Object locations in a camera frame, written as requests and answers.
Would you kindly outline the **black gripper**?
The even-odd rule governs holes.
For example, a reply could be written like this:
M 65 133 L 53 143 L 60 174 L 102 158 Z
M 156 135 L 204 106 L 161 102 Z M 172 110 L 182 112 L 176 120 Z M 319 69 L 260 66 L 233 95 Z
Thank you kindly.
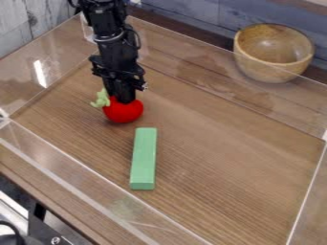
M 92 73 L 102 78 L 106 94 L 128 104 L 134 100 L 134 89 L 142 91 L 146 88 L 144 69 L 136 62 L 140 41 L 134 37 L 93 38 L 93 41 L 100 53 L 89 56 Z

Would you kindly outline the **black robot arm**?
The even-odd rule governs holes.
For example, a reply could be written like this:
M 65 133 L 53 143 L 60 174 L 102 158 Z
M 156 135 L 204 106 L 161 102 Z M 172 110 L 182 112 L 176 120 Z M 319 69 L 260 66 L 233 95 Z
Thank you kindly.
M 136 90 L 146 87 L 145 71 L 137 63 L 140 37 L 126 22 L 128 4 L 124 0 L 68 0 L 80 9 L 98 53 L 89 56 L 92 73 L 104 82 L 104 90 L 118 102 L 130 103 Z

